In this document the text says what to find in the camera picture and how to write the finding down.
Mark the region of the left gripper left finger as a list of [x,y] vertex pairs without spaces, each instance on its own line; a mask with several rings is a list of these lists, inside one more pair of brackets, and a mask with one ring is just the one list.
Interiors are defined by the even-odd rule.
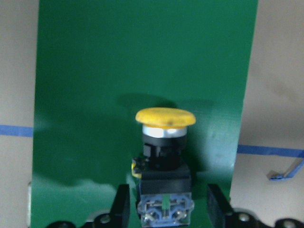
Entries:
[[110,227],[127,228],[129,224],[129,217],[130,187],[128,184],[121,184],[118,186],[118,190],[110,210]]

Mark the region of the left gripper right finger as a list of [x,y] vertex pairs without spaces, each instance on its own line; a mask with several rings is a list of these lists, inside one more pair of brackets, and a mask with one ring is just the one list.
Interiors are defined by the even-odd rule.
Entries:
[[217,184],[207,185],[207,209],[214,228],[231,225],[232,207]]

